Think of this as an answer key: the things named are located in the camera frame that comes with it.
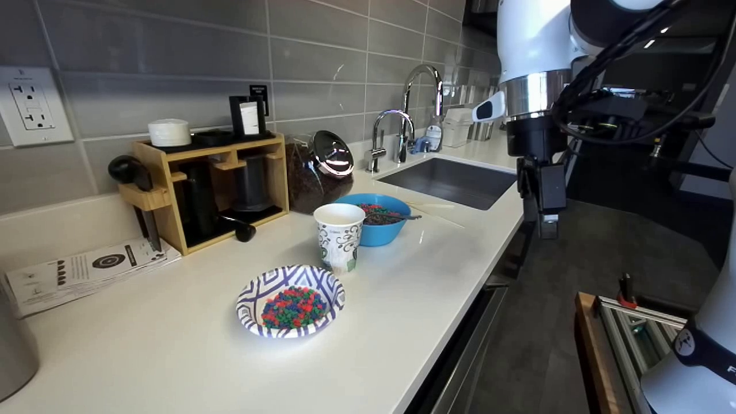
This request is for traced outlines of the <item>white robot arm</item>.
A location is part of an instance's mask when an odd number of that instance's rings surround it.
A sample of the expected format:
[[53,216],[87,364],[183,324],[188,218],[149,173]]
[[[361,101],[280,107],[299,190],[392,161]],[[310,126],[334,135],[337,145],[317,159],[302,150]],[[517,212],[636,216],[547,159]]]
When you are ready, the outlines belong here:
[[712,51],[707,79],[679,111],[648,107],[601,84],[604,74],[646,42],[668,36],[693,0],[499,0],[499,90],[471,119],[502,119],[517,166],[525,218],[560,234],[569,207],[570,142],[639,145],[675,129],[728,67],[734,33]]

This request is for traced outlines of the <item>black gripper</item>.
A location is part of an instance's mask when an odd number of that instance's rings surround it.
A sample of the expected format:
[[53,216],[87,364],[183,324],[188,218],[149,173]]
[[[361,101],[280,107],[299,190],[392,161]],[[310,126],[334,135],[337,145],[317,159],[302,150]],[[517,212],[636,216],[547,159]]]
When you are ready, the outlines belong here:
[[551,115],[512,119],[507,135],[508,153],[517,159],[525,218],[533,220],[543,237],[556,237],[567,209],[567,171],[553,157],[567,147],[567,138]]

